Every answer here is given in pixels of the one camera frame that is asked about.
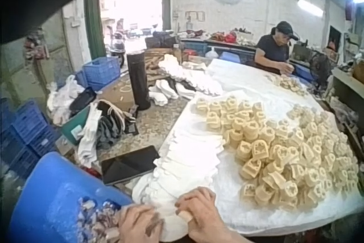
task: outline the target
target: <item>white sheet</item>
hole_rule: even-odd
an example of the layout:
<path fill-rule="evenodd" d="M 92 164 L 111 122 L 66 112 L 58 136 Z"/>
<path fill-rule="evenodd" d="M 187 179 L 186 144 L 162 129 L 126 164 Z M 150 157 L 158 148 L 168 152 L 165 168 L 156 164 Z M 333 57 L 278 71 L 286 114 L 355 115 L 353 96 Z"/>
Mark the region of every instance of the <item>white sheet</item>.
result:
<path fill-rule="evenodd" d="M 226 93 L 217 98 L 199 94 L 187 104 L 169 136 L 175 130 L 185 130 L 198 135 L 211 134 L 205 130 L 204 119 L 193 111 L 194 104 L 200 96 L 220 100 L 233 94 L 239 100 L 245 98 L 252 102 L 261 101 L 264 103 L 267 117 L 277 120 L 287 118 L 286 112 L 296 103 L 322 111 L 312 96 L 301 97 L 275 86 L 266 77 L 269 75 L 267 72 L 217 59 L 213 60 L 207 72 L 222 84 Z M 330 119 L 334 123 L 333 114 L 330 115 Z M 160 155 L 168 148 L 171 139 L 169 136 L 159 150 Z M 359 192 L 354 192 L 347 199 L 343 199 L 341 195 L 329 195 L 317 208 L 307 213 L 252 208 L 239 200 L 239 190 L 243 181 L 238 175 L 238 166 L 233 156 L 222 152 L 219 159 L 219 173 L 214 180 L 216 205 L 224 222 L 239 233 L 250 236 L 278 236 L 302 232 L 364 209 L 364 200 Z"/>

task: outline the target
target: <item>hand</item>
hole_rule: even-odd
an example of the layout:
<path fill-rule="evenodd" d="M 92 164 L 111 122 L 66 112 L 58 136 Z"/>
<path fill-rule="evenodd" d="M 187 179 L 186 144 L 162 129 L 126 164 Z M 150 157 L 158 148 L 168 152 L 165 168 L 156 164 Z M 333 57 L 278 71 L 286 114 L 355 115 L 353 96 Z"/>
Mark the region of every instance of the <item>hand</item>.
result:
<path fill-rule="evenodd" d="M 188 223 L 188 235 L 198 243 L 228 242 L 230 230 L 222 221 L 215 207 L 215 194 L 199 187 L 181 196 L 177 203 L 177 214 L 187 211 L 193 219 Z"/>
<path fill-rule="evenodd" d="M 152 206 L 131 205 L 121 209 L 120 243 L 158 243 L 163 223 Z"/>
<path fill-rule="evenodd" d="M 295 67 L 293 65 L 285 63 L 285 62 L 278 62 L 277 69 L 279 69 L 280 74 L 290 75 L 290 74 L 292 74 Z"/>

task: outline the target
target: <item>fan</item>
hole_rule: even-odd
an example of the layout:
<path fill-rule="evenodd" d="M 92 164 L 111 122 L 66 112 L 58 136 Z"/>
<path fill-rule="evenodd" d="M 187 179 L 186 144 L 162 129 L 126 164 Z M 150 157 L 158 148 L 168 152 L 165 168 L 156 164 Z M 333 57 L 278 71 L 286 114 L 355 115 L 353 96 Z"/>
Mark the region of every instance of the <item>fan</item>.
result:
<path fill-rule="evenodd" d="M 309 70 L 313 77 L 313 85 L 317 93 L 327 88 L 327 79 L 331 75 L 332 65 L 327 55 L 316 52 L 309 61 Z"/>

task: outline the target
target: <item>green box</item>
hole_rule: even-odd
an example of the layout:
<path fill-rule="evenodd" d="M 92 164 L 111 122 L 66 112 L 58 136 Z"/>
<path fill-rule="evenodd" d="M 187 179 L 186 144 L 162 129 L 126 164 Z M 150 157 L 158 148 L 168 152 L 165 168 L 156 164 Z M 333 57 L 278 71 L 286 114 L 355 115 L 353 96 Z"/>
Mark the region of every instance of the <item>green box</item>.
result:
<path fill-rule="evenodd" d="M 81 137 L 78 137 L 77 135 L 86 125 L 89 112 L 90 106 L 88 105 L 61 127 L 63 135 L 68 141 L 70 141 L 71 144 L 78 145 L 80 143 Z"/>

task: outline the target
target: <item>motorcycle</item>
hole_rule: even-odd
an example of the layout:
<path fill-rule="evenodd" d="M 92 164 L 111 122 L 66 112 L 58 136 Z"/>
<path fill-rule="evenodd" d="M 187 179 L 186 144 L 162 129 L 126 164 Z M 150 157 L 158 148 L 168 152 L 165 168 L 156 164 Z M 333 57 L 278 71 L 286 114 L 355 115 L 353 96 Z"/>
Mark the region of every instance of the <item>motorcycle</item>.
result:
<path fill-rule="evenodd" d="M 111 56 L 116 56 L 119 58 L 120 68 L 124 65 L 125 62 L 125 37 L 121 31 L 113 32 L 113 28 L 111 26 L 107 27 L 110 30 L 110 48 L 109 52 Z"/>

